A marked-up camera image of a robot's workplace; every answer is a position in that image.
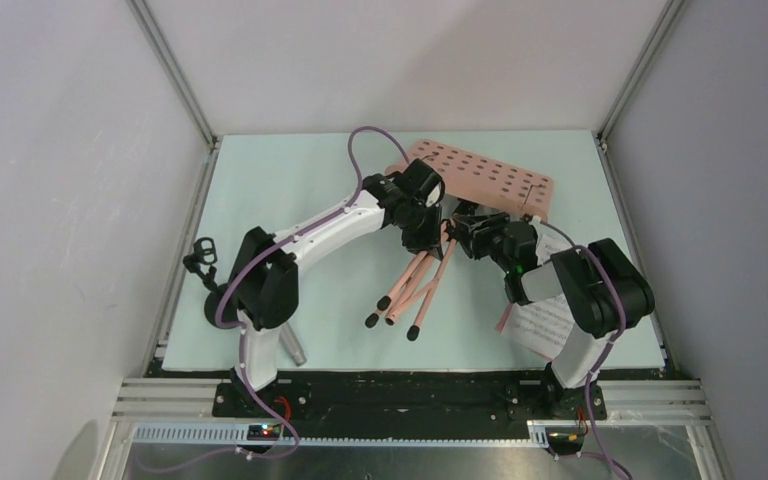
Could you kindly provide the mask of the pink music stand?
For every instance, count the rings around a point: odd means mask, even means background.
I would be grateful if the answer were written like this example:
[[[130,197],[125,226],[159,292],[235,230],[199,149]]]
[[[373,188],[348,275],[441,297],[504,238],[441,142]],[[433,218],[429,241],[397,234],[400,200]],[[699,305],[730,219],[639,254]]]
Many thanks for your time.
[[[417,305],[419,310],[407,332],[411,341],[418,338],[443,274],[456,249],[461,248],[449,231],[450,218],[456,213],[497,212],[505,212],[514,220],[527,215],[543,216],[549,211],[554,190],[553,180],[543,174],[430,139],[416,141],[405,159],[388,167],[384,174],[401,171],[414,159],[422,159],[432,166],[446,185],[441,202],[441,226],[445,228],[443,256],[437,260],[426,253],[412,254],[404,272],[365,320],[368,328],[380,321],[392,325],[406,310]]]

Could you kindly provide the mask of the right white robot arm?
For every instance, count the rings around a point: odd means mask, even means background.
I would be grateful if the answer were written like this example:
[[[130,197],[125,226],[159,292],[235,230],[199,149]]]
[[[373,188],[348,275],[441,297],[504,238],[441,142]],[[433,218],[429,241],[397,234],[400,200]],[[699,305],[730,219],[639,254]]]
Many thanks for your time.
[[[449,231],[469,258],[488,257],[502,270],[512,307],[566,300],[573,327],[548,363],[540,392],[543,409],[564,418],[595,384],[616,341],[653,312],[655,298],[647,280],[610,238],[587,246],[571,243],[539,261],[538,229],[547,224],[530,215],[514,220],[506,213],[456,213]]]

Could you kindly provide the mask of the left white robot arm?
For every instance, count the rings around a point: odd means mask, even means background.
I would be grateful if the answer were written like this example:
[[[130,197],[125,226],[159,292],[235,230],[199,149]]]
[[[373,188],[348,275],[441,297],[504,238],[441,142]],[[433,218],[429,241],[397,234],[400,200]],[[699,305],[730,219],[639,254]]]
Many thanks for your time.
[[[300,281],[315,263],[365,235],[389,226],[429,249],[440,242],[442,175],[415,159],[401,171],[361,179],[342,204],[293,228],[246,233],[232,274],[216,305],[215,320],[235,318],[241,330],[235,371],[242,381],[238,404],[264,416],[276,403],[277,352],[285,324],[295,314]]]

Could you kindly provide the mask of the pink paper sheet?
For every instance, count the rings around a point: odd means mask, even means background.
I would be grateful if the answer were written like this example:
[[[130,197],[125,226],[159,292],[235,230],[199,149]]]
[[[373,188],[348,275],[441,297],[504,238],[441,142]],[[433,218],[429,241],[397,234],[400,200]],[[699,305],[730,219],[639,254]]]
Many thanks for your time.
[[[507,323],[507,321],[508,321],[508,319],[510,317],[510,313],[511,313],[512,307],[513,307],[512,304],[508,304],[506,306],[506,308],[504,309],[504,311],[503,311],[502,315],[500,316],[496,326],[494,327],[494,330],[496,332],[501,333],[504,330],[504,327],[505,327],[505,325],[506,325],[506,323]]]

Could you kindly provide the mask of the white sheet music page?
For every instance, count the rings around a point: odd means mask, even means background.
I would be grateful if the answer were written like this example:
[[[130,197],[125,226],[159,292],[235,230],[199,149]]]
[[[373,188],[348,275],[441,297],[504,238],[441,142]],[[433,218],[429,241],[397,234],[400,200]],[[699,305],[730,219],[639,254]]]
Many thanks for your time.
[[[575,322],[563,296],[531,303],[512,304],[510,317],[500,333],[547,361],[562,350]]]

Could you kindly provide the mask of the grey metal microphone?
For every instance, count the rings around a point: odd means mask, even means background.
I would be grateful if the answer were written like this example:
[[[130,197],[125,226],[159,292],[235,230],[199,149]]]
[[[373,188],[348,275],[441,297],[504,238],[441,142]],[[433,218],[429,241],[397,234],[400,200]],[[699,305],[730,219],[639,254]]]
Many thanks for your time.
[[[297,367],[304,366],[307,363],[307,356],[295,333],[292,325],[287,322],[282,326],[279,340],[282,348]]]

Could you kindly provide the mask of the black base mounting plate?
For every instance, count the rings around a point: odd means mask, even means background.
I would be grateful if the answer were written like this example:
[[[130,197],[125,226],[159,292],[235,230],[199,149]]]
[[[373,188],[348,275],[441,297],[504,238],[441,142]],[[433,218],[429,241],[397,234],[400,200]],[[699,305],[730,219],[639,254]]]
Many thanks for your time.
[[[601,389],[560,399],[544,389],[544,372],[281,372],[256,398],[241,380],[217,387],[216,418],[265,418],[274,407],[298,434],[372,436],[489,434],[511,438],[530,421],[569,421],[583,430],[607,417]]]

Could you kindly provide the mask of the right aluminium frame post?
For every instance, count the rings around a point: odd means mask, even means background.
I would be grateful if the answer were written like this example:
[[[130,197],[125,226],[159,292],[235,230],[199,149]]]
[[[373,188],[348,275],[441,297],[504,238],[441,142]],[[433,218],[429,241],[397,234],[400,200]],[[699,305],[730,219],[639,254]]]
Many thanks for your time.
[[[646,75],[656,63],[658,55],[680,21],[680,17],[688,4],[689,1],[686,0],[669,0],[665,3],[618,95],[596,132],[596,139],[599,145],[609,142],[623,114],[631,104]]]

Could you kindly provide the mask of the aluminium frame post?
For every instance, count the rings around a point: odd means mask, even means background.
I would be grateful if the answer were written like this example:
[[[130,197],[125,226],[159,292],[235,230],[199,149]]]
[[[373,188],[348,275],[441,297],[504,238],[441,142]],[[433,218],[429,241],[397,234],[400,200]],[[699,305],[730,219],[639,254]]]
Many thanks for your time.
[[[599,145],[609,142],[623,114],[631,104],[646,75],[656,63],[658,55],[680,21],[680,17],[688,4],[689,1],[686,0],[669,0],[665,3],[618,95],[596,132],[596,139]]]
[[[195,91],[180,65],[160,22],[151,5],[145,0],[127,0],[126,4],[140,27],[148,46],[153,51],[161,69],[193,123],[199,137],[209,152],[216,149],[218,137],[204,113]]]

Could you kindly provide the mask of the left aluminium frame post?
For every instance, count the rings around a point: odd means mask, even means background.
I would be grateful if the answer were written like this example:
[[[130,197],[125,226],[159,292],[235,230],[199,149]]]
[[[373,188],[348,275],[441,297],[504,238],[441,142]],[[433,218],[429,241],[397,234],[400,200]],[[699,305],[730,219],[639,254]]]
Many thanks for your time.
[[[140,27],[148,46],[153,51],[161,69],[193,123],[199,137],[209,152],[216,149],[218,137],[204,113],[195,91],[180,65],[160,22],[151,5],[145,0],[127,0],[126,4]]]

